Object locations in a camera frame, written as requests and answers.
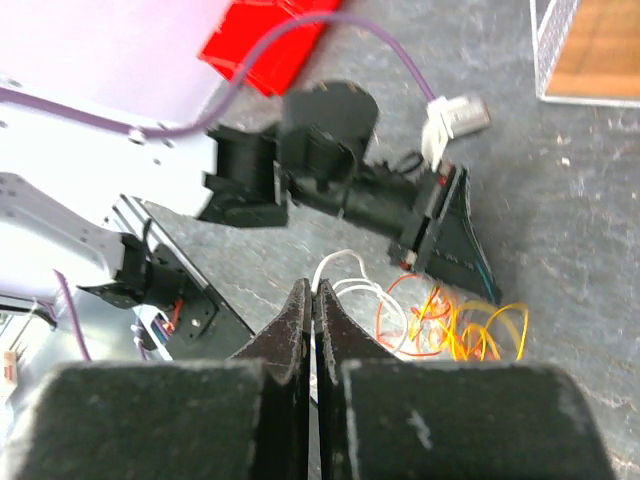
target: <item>robotic arm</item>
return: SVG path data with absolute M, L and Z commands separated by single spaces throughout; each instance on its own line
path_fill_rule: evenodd
M 167 308 L 182 291 L 185 275 L 153 261 L 146 235 L 113 232 L 76 215 L 12 173 L 0 173 L 0 222 L 44 240 L 47 264 L 109 303 Z M 69 269 L 71 256 L 73 267 Z
M 417 181 L 364 155 L 378 117 L 375 100 L 351 83 L 321 84 L 284 97 L 282 120 L 262 132 L 220 126 L 215 174 L 196 217 L 239 228 L 287 224 L 288 199 L 390 239 L 391 263 L 500 302 L 469 216 L 469 172 L 450 163 Z M 187 277 L 154 258 L 146 235 L 105 230 L 76 215 L 23 178 L 0 174 L 2 222 L 76 258 L 75 284 L 119 308 L 144 303 L 167 310 Z M 55 255 L 49 264 L 56 264 Z

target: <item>yellow wire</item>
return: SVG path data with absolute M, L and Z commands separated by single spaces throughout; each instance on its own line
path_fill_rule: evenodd
M 514 309 L 514 305 L 522 305 L 522 304 L 514 303 L 497 310 L 496 307 L 494 307 L 493 305 L 489 305 L 488 303 L 485 303 L 485 302 L 472 300 L 470 302 L 466 302 L 460 305 L 460 307 L 458 307 L 458 313 L 463 311 L 478 310 L 478 311 L 490 314 L 491 317 L 489 317 L 489 320 L 484 326 L 486 330 L 489 330 L 489 327 L 491 326 L 491 324 L 496 318 L 499 319 L 503 323 L 503 325 L 507 327 L 507 330 L 509 330 L 509 333 L 511 334 L 511 338 L 513 340 L 513 344 L 515 345 L 516 349 L 518 349 L 518 347 L 521 345 L 521 340 L 522 340 L 521 336 L 518 334 L 518 330 L 514 326 L 513 321 L 509 318 L 508 315 L 504 313 L 506 310 Z M 526 309 L 526 315 L 528 316 L 528 309 L 526 305 L 524 307 Z
M 502 308 L 497 309 L 493 305 L 482 301 L 472 300 L 466 302 L 459 307 L 456 307 L 453 299 L 451 299 L 445 292 L 439 287 L 434 286 L 429 295 L 427 296 L 427 300 L 420 311 L 420 315 L 417 317 L 418 328 L 417 332 L 413 335 L 413 339 L 416 338 L 422 332 L 422 322 L 424 320 L 427 312 L 431 311 L 432 313 L 437 313 L 437 305 L 434 300 L 436 297 L 436 293 L 442 293 L 445 297 L 445 305 L 449 306 L 449 326 L 445 324 L 445 322 L 440 319 L 429 319 L 431 322 L 435 322 L 444 332 L 444 336 L 440 341 L 440 345 L 434 347 L 431 337 L 427 335 L 427 342 L 429 348 L 432 350 L 444 350 L 447 346 L 451 350 L 451 356 L 453 360 L 464 360 L 469 361 L 469 356 L 473 352 L 475 352 L 480 346 L 482 346 L 482 350 L 480 352 L 480 360 L 484 361 L 487 354 L 487 346 L 491 350 L 493 357 L 496 360 L 501 360 L 500 352 L 498 350 L 498 346 L 493 336 L 489 332 L 489 328 L 493 324 L 495 320 L 499 320 L 509 331 L 513 343 L 517 349 L 516 360 L 521 360 L 524 356 L 524 347 L 527 337 L 527 332 L 529 329 L 529 308 L 524 303 L 513 303 L 511 305 L 506 305 Z M 470 323 L 462 333 L 460 337 L 457 336 L 458 331 L 458 319 L 459 315 L 465 311 L 481 311 L 490 314 L 489 320 L 485 325 L 479 325 L 477 323 Z M 522 329 L 522 335 L 518 334 L 518 330 L 516 329 L 513 321 L 505 312 L 508 310 L 519 310 L 523 313 L 524 317 L 524 325 Z M 476 332 L 479 335 L 479 338 L 476 344 L 472 347 L 471 343 L 473 341 L 472 334 Z

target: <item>black cable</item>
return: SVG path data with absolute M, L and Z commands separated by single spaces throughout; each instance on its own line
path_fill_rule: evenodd
M 422 153 L 412 150 L 398 160 L 393 167 L 393 171 L 398 172 L 400 175 L 410 175 L 420 170 L 423 164 Z

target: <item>red wire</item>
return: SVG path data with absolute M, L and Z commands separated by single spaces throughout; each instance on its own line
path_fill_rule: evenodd
M 391 286 L 387 289 L 387 293 L 391 293 L 393 291 L 394 288 L 396 288 L 400 283 L 402 283 L 405 280 L 408 280 L 409 278 L 423 278 L 421 275 L 415 274 L 415 273 L 408 273 L 406 275 L 401 276 L 400 278 L 398 278 L 395 282 L 393 282 L 391 284 Z M 376 340 L 388 347 L 388 348 L 395 348 L 394 345 L 391 345 L 387 342 L 385 342 L 384 340 L 382 340 L 382 334 L 380 333 L 380 314 L 382 313 L 382 307 L 383 307 L 383 302 L 380 302 L 378 304 L 378 310 L 376 311 Z M 435 357 L 437 355 L 440 355 L 442 353 L 442 351 L 439 352 L 429 352 L 429 353 L 409 353 L 409 352 L 403 352 L 400 351 L 399 353 L 402 353 L 403 355 L 407 355 L 409 357 L 415 357 L 415 358 L 423 358 L 423 357 Z
M 173 309 L 173 315 L 171 315 L 171 321 L 168 324 L 165 324 L 165 329 L 169 333 L 173 333 L 178 326 L 178 320 L 180 319 L 180 311 L 182 310 L 182 306 L 184 305 L 184 300 L 181 298 L 176 302 L 175 308 Z

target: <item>tangled wires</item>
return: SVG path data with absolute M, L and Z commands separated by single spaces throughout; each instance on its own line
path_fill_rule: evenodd
M 403 275 L 389 287 L 386 293 L 391 294 L 395 287 L 410 278 L 421 277 L 416 274 Z M 513 340 L 516 360 L 521 360 L 524 356 L 529 328 L 529 310 L 522 303 L 514 303 L 499 309 L 481 301 L 470 301 L 458 305 L 453 294 L 435 286 L 429 292 L 421 309 L 411 309 L 408 338 L 405 341 L 401 339 L 402 343 L 398 342 L 395 345 L 393 338 L 397 335 L 382 329 L 382 308 L 383 303 L 380 302 L 375 319 L 376 340 L 400 355 L 409 358 L 425 358 L 436 357 L 448 351 L 451 357 L 458 361 L 501 360 L 502 349 L 490 333 L 491 327 L 497 321 L 506 327 Z M 524 322 L 522 334 L 518 333 L 513 320 L 506 313 L 509 310 L 522 312 Z M 470 321 L 470 314 L 474 311 L 490 315 L 484 325 Z

